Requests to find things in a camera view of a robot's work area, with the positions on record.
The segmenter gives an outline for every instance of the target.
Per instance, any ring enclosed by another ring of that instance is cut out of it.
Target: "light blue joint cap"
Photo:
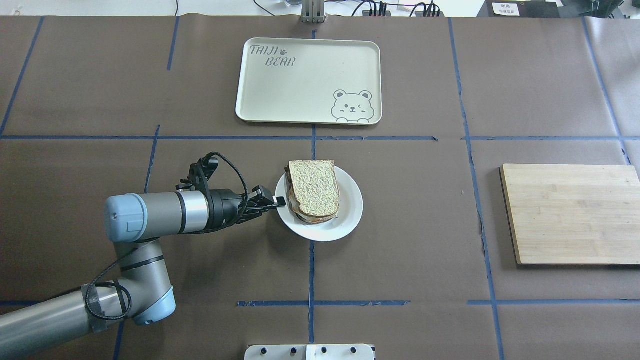
[[[139,240],[147,229],[147,205],[135,193],[112,196],[104,206],[104,227],[115,243]]]
[[[173,297],[173,286],[164,294],[160,300],[151,305],[142,314],[133,318],[133,322],[138,326],[146,326],[158,322],[175,311],[175,297]]]

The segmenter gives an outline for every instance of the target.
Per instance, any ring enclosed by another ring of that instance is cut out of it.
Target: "tray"
[[[249,39],[236,114],[248,122],[377,124],[380,49],[369,41]]]

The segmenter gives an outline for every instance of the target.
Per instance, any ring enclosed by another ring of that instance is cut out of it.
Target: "black cable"
[[[371,3],[376,4],[376,3],[375,3],[375,1],[372,1],[372,0],[364,0],[364,1],[362,1],[360,4],[358,4],[358,6],[356,6],[355,10],[353,10],[353,13],[351,14],[351,16],[355,16],[355,15],[356,15],[356,12],[358,11],[358,9],[359,9],[362,5],[367,4],[367,3],[369,4],[369,16],[371,16]]]
[[[256,4],[259,8],[261,8],[261,9],[263,9],[264,11],[266,11],[267,13],[269,13],[269,15],[271,15],[271,16],[275,16],[275,15],[276,15],[276,14],[272,13],[271,11],[269,11],[269,10],[267,10],[267,9],[263,8],[263,7],[262,7],[262,5],[260,5],[260,4],[258,3],[258,1],[253,0],[253,3],[254,3],[254,4]]]
[[[372,0],[354,0],[354,1],[364,1],[365,3],[368,3],[369,1],[372,1]],[[386,4],[387,5],[391,5],[391,6],[415,6],[415,4],[388,4],[388,3],[386,3]]]
[[[136,247],[135,249],[132,249],[127,254],[122,256],[120,259],[117,259],[116,261],[114,261],[111,265],[109,265],[109,267],[107,267],[103,272],[101,272],[100,275],[98,275],[94,280],[92,280],[89,286],[87,287],[86,294],[84,295],[84,306],[87,312],[89,312],[94,318],[98,318],[100,320],[120,320],[127,317],[129,312],[131,311],[132,300],[131,300],[131,293],[129,293],[129,290],[127,290],[124,286],[120,284],[115,284],[113,282],[98,282],[98,280],[100,280],[109,271],[111,271],[111,269],[114,268],[117,264],[119,264],[119,262],[121,262],[124,258],[133,254],[138,249],[139,248]],[[122,291],[123,293],[125,293],[125,295],[127,295],[127,309],[123,311],[121,315],[118,315],[118,316],[106,316],[106,315],[100,315],[100,314],[94,313],[91,307],[89,306],[89,298],[91,297],[92,288],[116,288]]]
[[[418,6],[420,6],[420,5],[424,6],[424,12],[427,12],[427,4],[425,4],[425,3],[418,3],[418,4],[416,4],[416,5],[414,5],[414,6],[413,6],[413,10],[411,10],[411,14],[409,14],[409,17],[412,17],[412,16],[413,16],[413,14],[415,13],[415,10],[416,10],[416,9],[418,8]]]
[[[369,16],[376,16],[378,12],[378,5],[376,4],[376,2],[373,0],[367,0],[367,3],[369,3]]]
[[[216,231],[220,231],[222,229],[226,229],[226,228],[234,225],[236,222],[238,222],[240,220],[240,218],[244,215],[244,212],[246,211],[247,206],[249,205],[249,190],[246,187],[246,182],[244,181],[244,178],[242,177],[242,174],[240,174],[240,170],[238,170],[238,168],[231,161],[229,161],[227,158],[224,157],[224,155],[220,154],[219,152],[215,152],[215,151],[214,152],[210,152],[209,154],[207,154],[207,156],[205,156],[205,158],[210,158],[210,157],[213,157],[213,156],[217,156],[217,157],[221,158],[222,160],[224,160],[225,163],[227,163],[231,168],[234,169],[234,171],[238,175],[238,178],[240,178],[240,182],[242,182],[242,187],[243,187],[243,190],[244,190],[244,200],[240,203],[241,210],[238,211],[238,214],[233,219],[233,221],[228,222],[224,226],[217,227],[215,229],[195,231],[195,232],[189,233],[189,234],[209,234],[209,233],[214,233]]]
[[[433,8],[433,5],[435,4],[433,3],[433,0],[431,0],[431,2],[429,3],[429,6],[426,8],[426,10],[424,10],[424,13],[422,14],[422,16],[431,17],[431,9]]]

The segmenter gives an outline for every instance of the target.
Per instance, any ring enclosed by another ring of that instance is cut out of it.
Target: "bread crust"
[[[321,224],[337,216],[340,190],[333,160],[290,161],[285,171],[289,207],[300,220]]]

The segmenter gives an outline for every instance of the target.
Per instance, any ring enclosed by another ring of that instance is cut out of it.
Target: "white label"
[[[518,4],[493,3],[493,13],[504,16],[520,16]]]

